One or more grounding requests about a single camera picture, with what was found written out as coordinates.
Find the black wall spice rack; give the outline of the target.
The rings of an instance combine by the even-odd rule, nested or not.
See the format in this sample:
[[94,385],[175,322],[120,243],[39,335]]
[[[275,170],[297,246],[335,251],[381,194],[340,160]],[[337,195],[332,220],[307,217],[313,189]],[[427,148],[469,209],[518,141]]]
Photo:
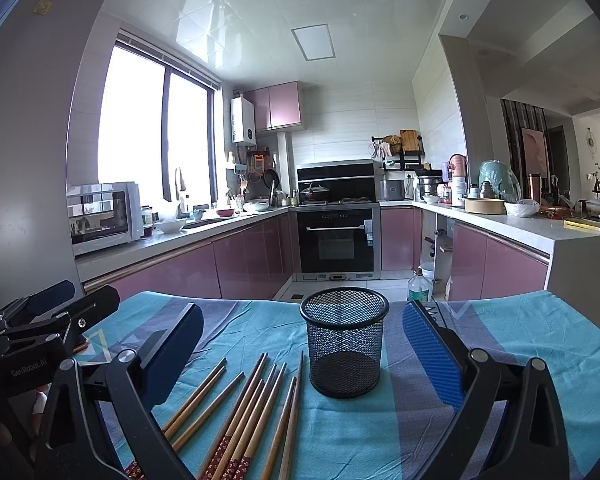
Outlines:
[[386,171],[416,171],[424,168],[424,142],[416,130],[402,129],[390,136],[372,136],[370,154]]

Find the white water heater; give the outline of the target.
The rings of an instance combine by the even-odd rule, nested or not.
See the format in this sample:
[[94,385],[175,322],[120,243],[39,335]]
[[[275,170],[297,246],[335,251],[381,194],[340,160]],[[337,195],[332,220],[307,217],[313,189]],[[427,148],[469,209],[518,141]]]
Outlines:
[[257,144],[253,105],[244,96],[238,96],[230,101],[230,123],[234,144],[245,146]]

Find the black built-in oven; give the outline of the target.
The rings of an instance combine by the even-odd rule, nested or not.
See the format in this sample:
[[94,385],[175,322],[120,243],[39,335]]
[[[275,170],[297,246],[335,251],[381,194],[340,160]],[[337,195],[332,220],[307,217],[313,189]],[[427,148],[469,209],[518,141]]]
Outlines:
[[302,278],[344,281],[376,276],[378,207],[300,208],[296,222]]

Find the pink thermos kettle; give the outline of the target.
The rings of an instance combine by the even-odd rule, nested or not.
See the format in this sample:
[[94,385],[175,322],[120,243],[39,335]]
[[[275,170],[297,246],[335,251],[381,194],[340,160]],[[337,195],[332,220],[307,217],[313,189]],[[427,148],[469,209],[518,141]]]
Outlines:
[[468,165],[463,154],[453,154],[448,161],[449,177],[452,188],[460,188],[464,193],[468,190]]

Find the pink wall cabinet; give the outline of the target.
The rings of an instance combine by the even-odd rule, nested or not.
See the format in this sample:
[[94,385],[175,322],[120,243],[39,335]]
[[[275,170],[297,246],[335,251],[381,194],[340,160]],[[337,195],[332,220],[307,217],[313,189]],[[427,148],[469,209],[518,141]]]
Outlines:
[[247,91],[245,98],[253,105],[258,131],[287,131],[303,127],[299,81]]

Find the white microwave oven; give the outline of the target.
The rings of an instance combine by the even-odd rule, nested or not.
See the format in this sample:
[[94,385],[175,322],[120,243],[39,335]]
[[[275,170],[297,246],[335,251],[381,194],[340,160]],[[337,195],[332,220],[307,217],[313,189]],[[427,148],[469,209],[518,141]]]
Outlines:
[[135,182],[70,186],[67,209],[76,256],[139,240],[144,234]]

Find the white ceiling light panel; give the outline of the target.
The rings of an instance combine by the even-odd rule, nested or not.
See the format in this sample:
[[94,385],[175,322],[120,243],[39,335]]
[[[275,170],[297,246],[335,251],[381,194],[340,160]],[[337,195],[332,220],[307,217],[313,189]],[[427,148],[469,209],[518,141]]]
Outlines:
[[298,27],[291,33],[306,62],[328,60],[336,56],[327,24]]

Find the black range hood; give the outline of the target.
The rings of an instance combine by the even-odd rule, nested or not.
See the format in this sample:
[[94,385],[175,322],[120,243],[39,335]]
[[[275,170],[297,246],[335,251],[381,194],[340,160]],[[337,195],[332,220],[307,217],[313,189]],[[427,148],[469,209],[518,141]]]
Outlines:
[[376,165],[370,159],[320,162],[297,169],[301,205],[376,202]]

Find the white bowl on counter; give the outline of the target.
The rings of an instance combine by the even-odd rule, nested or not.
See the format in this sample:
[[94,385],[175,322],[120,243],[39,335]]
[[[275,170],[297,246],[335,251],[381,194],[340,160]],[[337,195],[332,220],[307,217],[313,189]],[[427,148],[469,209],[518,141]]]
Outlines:
[[185,223],[185,219],[162,220],[155,224],[155,228],[163,232],[163,234],[175,234],[181,232]]

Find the grey refrigerator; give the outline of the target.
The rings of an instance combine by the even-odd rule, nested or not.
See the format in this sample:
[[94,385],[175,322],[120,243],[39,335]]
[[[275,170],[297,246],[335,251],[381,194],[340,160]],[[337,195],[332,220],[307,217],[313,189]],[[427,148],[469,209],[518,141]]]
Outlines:
[[0,26],[0,309],[79,281],[67,143],[76,78],[104,0],[18,0]]

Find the round bamboo steamer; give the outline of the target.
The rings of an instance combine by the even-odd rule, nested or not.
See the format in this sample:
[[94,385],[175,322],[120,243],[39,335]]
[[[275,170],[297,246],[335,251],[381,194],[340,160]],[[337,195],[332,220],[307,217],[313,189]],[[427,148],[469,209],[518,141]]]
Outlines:
[[504,200],[498,198],[466,198],[465,211],[470,214],[506,214]]

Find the black mesh utensil cup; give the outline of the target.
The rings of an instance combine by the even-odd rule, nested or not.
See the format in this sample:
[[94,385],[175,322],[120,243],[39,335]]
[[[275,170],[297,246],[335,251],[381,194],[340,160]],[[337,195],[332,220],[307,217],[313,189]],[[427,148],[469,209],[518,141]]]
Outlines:
[[319,393],[352,399],[377,386],[388,313],[386,297],[362,287],[324,289],[302,301],[310,381]]

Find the blue grey striped tablecloth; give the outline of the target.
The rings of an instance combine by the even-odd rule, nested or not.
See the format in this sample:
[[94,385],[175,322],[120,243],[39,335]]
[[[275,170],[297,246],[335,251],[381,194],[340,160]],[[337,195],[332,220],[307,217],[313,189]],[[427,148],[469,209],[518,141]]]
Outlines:
[[216,364],[250,391],[297,376],[296,479],[600,479],[600,329],[547,292],[447,304],[330,288],[302,304],[141,292],[89,328],[84,370],[191,315],[149,411]]

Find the silver rice cooker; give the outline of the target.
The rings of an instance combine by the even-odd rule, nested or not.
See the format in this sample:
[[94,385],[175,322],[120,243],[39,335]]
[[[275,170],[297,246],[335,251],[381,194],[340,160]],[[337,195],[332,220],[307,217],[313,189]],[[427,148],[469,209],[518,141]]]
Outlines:
[[378,191],[381,202],[393,202],[405,198],[405,186],[402,180],[381,179],[378,184]]

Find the teal food cover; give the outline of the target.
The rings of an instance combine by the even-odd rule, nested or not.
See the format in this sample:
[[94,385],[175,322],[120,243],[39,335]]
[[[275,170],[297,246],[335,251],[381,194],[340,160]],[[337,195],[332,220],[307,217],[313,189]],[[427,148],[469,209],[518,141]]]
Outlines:
[[499,160],[486,160],[479,168],[478,183],[488,182],[496,198],[506,203],[522,199],[519,181],[512,170]]

